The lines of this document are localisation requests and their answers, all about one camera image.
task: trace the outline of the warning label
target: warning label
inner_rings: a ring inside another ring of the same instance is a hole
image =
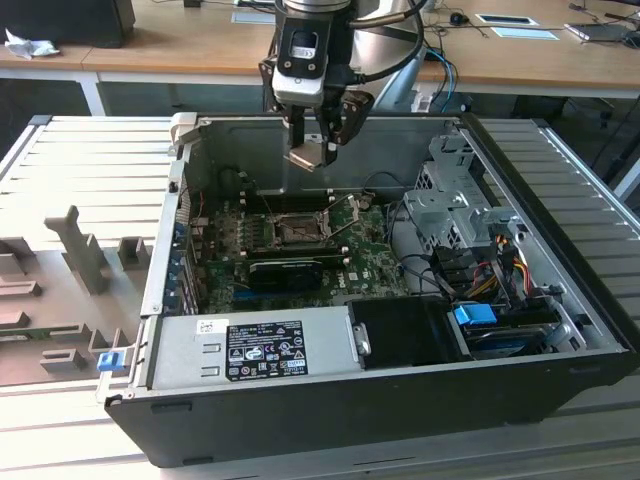
[[[229,380],[307,375],[302,322],[256,323],[227,327]]]

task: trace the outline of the metal slotted surface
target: metal slotted surface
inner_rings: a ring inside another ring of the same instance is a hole
[[[5,174],[0,171],[0,235],[34,250],[59,249],[43,222],[78,207],[80,230],[101,247],[121,237],[155,242],[166,189],[170,119],[53,117],[35,131]]]
[[[629,316],[640,320],[637,218],[550,129],[531,120],[482,124]],[[493,178],[487,174],[485,180],[508,205]]]

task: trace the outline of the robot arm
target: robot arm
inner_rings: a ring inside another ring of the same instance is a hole
[[[364,124],[374,104],[373,95],[348,86],[379,80],[408,64],[424,40],[420,8],[426,0],[401,13],[356,19],[357,0],[276,0],[277,34],[270,56],[260,63],[268,108],[281,112],[289,130],[289,159],[313,171],[337,158]],[[416,48],[384,71],[364,75],[349,66],[354,32],[398,23],[414,16],[418,26]],[[322,142],[304,139],[304,113],[312,109]]]

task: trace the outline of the yellow wire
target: yellow wire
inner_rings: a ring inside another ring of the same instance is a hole
[[[476,288],[473,292],[471,292],[469,294],[469,296],[470,297],[475,297],[476,295],[484,292],[486,289],[492,287],[496,283],[496,281],[497,281],[497,279],[496,279],[496,276],[494,275],[489,280],[487,280],[485,283],[483,283],[478,288]]]

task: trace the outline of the blue tab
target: blue tab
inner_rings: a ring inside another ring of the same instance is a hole
[[[124,370],[124,352],[104,352],[98,358],[99,372],[115,372]]]
[[[465,303],[453,311],[458,325],[488,325],[498,323],[496,315],[487,303]]]

